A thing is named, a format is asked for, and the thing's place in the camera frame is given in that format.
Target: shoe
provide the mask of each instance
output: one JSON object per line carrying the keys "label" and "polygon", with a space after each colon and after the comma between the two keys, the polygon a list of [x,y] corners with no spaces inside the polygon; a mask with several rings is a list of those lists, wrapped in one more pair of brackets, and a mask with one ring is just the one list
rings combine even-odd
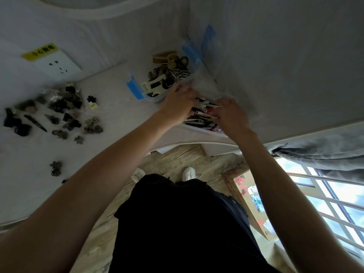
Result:
{"label": "shoe", "polygon": [[140,179],[142,179],[142,178],[144,177],[144,175],[145,175],[144,170],[142,170],[142,169],[140,169],[140,168],[137,168],[137,169],[134,171],[133,175],[131,176],[131,179],[133,179],[133,181],[134,181],[135,183],[138,183],[138,182],[139,182],[139,180],[140,180]]}
{"label": "shoe", "polygon": [[182,174],[182,181],[187,181],[196,178],[196,171],[193,167],[188,167]]}

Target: person's right hand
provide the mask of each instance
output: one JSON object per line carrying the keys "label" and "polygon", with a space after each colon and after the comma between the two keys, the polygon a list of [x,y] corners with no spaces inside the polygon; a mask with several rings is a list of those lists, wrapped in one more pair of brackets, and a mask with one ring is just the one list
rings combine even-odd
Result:
{"label": "person's right hand", "polygon": [[248,118],[244,110],[233,99],[222,98],[216,101],[219,106],[214,109],[214,123],[218,124],[222,131],[234,142],[244,133],[252,132],[249,127]]}

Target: power socket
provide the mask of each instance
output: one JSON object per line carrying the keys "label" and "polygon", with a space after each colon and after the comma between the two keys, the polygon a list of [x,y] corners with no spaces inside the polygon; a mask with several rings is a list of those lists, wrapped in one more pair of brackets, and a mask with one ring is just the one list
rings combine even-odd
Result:
{"label": "power socket", "polygon": [[32,64],[56,80],[64,80],[81,72],[81,68],[61,50],[41,57],[33,61]]}

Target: pile of hair clips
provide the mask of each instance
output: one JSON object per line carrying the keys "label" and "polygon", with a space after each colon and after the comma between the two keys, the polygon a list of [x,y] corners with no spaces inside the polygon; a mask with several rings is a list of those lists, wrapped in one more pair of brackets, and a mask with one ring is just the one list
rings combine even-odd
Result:
{"label": "pile of hair clips", "polygon": [[185,120],[184,124],[213,132],[222,132],[221,128],[213,122],[216,117],[212,116],[212,114],[216,107],[219,106],[208,100],[199,99],[198,105],[192,108],[195,114]]}

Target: wooden floor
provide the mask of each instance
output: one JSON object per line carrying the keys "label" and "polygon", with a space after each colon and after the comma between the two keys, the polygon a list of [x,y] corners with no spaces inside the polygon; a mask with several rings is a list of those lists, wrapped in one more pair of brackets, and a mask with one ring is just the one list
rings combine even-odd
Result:
{"label": "wooden floor", "polygon": [[[160,154],[152,152],[139,165],[146,174],[158,173],[169,177],[173,182],[182,180],[186,167],[193,167],[196,176],[206,181],[216,191],[230,195],[221,174],[237,166],[244,165],[244,158],[235,154],[206,157],[201,145],[181,145]],[[107,207],[91,231],[71,273],[107,273],[111,262],[118,221],[113,216],[117,208],[128,199],[134,182],[130,179],[113,202]]]}

